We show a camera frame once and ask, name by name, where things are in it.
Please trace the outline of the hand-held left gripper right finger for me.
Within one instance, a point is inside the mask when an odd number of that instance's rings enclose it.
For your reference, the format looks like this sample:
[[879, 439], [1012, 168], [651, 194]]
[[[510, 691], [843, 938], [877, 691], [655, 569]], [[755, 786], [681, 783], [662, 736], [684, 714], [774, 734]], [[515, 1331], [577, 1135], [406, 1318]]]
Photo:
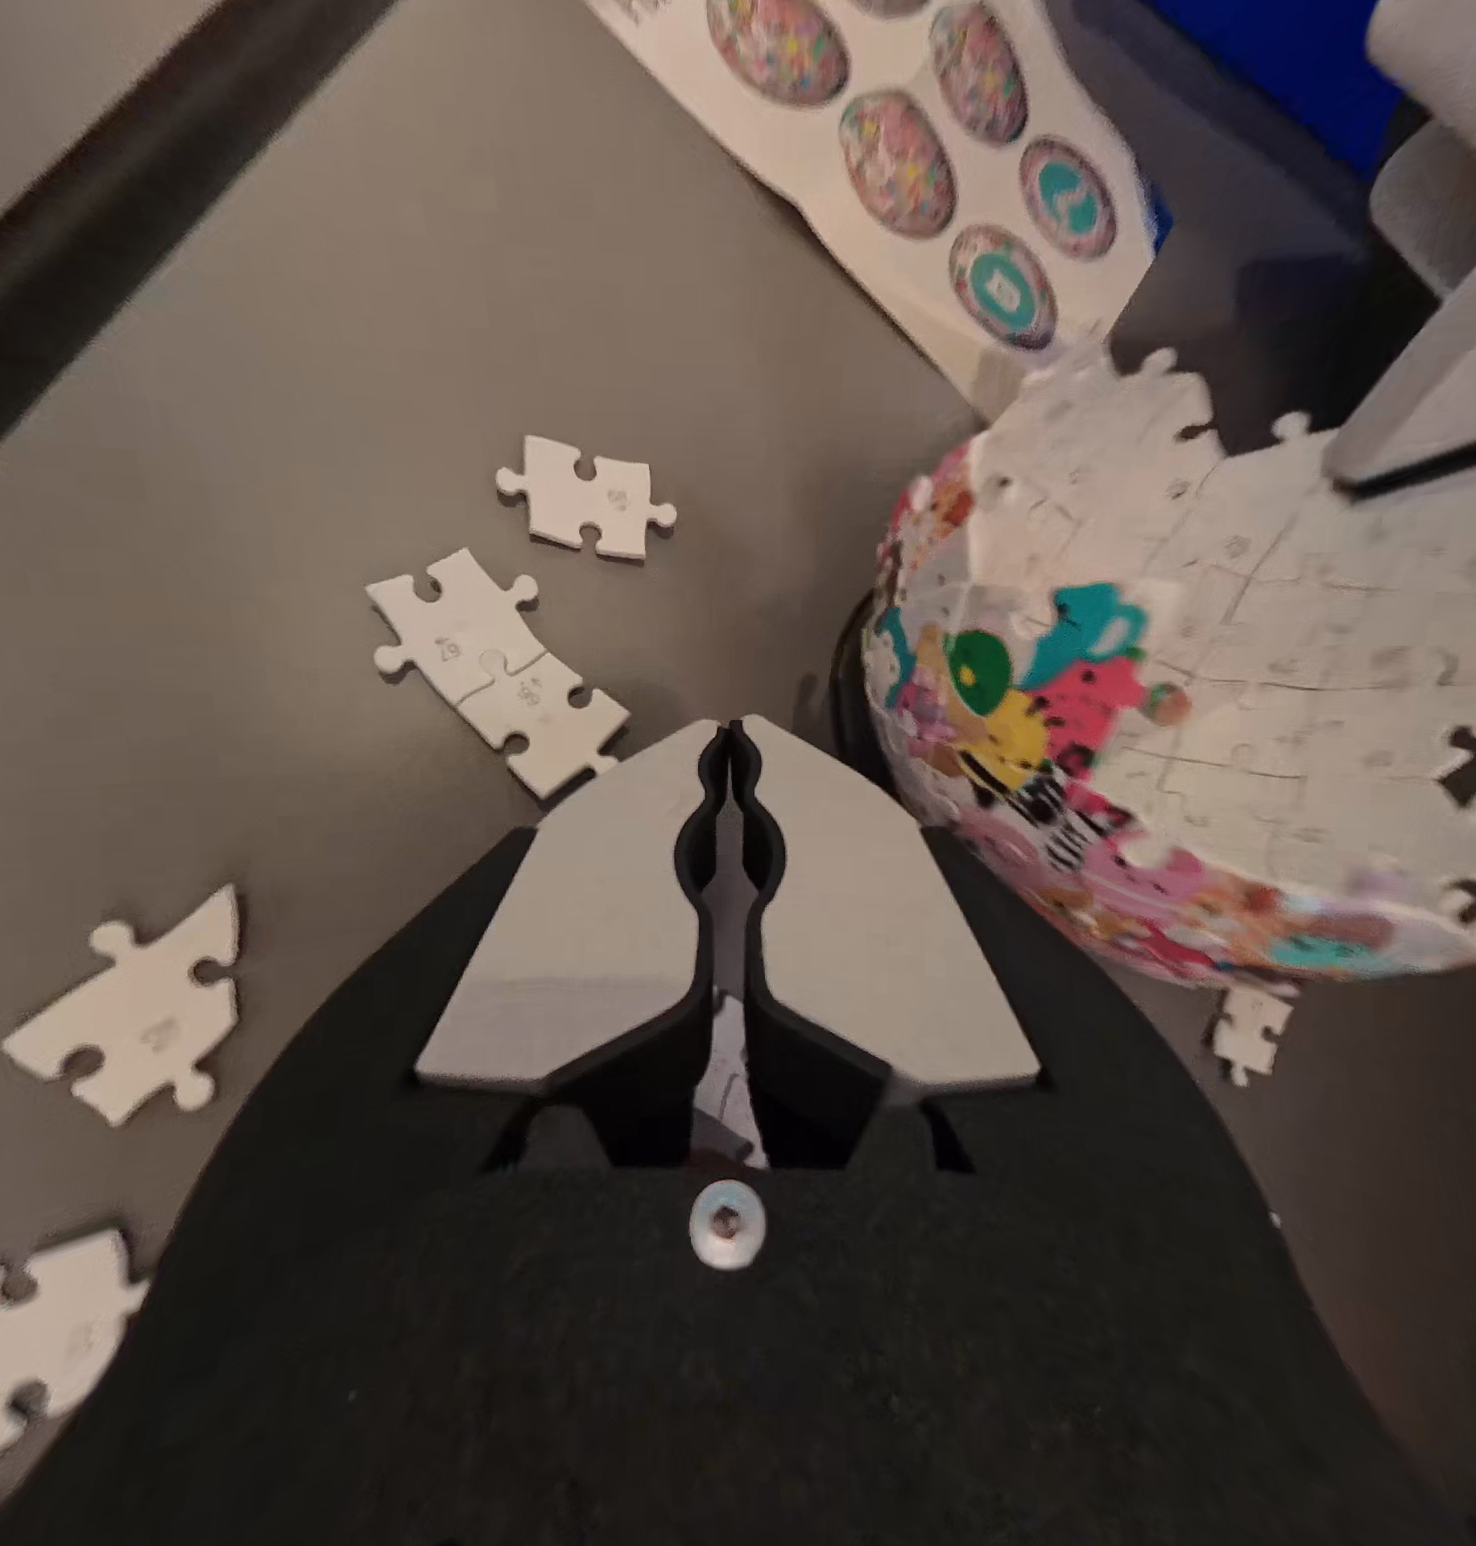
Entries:
[[779, 834], [779, 876], [755, 881], [777, 1007], [914, 1093], [1033, 1083], [1038, 1054], [914, 815], [781, 724], [741, 721], [739, 750]]

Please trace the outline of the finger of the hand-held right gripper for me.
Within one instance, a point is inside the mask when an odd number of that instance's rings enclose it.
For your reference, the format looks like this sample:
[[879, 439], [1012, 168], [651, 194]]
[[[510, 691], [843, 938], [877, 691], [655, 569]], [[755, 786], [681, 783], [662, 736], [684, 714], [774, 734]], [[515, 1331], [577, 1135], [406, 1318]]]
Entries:
[[1454, 293], [1328, 439], [1349, 489], [1438, 472], [1476, 451], [1476, 289]]
[[1426, 122], [1394, 151], [1369, 191], [1369, 217], [1437, 296], [1476, 267], [1476, 1], [1381, 1], [1369, 61]]

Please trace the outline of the puzzle pieces group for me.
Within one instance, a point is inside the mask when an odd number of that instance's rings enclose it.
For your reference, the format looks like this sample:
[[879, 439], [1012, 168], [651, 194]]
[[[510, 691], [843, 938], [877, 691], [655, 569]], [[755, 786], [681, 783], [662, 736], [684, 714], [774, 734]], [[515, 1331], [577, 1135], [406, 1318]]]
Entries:
[[0, 1304], [156, 1261], [289, 1033], [523, 821], [480, 700], [606, 684], [561, 581], [629, 572], [529, 546], [496, 458], [0, 448]]

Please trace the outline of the partly built white puzzle ball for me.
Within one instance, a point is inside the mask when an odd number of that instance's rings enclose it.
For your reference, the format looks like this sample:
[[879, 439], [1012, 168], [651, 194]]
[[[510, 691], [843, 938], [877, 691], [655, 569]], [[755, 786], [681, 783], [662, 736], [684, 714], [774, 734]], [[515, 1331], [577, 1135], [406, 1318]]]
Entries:
[[1476, 467], [1228, 453], [1173, 355], [1033, 375], [900, 493], [860, 645], [895, 793], [1185, 983], [1476, 966]]

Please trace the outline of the blue plastic bin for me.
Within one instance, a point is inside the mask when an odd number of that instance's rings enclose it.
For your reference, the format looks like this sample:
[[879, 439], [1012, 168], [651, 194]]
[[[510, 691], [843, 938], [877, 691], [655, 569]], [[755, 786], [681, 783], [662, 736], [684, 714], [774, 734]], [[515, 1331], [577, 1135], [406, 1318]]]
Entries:
[[1368, 56], [1378, 3], [1148, 1], [1148, 58], [1205, 125], [1276, 170], [1333, 229], [1335, 256], [1373, 265], [1366, 196], [1423, 110]]

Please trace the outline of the printed instruction leaflet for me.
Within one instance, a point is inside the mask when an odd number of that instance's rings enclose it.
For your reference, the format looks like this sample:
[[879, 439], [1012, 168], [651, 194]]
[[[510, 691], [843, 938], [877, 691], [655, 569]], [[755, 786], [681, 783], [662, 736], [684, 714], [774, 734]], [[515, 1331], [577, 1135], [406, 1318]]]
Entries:
[[1171, 227], [1045, 3], [589, 8], [986, 422], [1107, 337]]

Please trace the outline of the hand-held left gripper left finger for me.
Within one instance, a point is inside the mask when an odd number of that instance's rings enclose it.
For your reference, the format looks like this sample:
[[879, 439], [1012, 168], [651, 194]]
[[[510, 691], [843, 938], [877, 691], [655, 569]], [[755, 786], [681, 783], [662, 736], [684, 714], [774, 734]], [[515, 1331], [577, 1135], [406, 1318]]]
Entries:
[[541, 1095], [627, 1076], [651, 1104], [694, 1090], [727, 765], [727, 726], [696, 721], [541, 819], [418, 1054], [423, 1083]]

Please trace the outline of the single white puzzle piece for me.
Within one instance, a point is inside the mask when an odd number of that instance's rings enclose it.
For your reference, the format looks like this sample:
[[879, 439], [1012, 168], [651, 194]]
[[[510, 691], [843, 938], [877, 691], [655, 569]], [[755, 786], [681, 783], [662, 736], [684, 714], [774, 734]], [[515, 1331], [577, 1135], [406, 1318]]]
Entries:
[[1297, 979], [1235, 979], [1221, 995], [1207, 1045], [1223, 1076], [1247, 1088], [1271, 1074], [1302, 988]]
[[712, 1048], [693, 1095], [691, 1150], [769, 1169], [750, 1091], [744, 1002], [727, 990], [713, 993]]

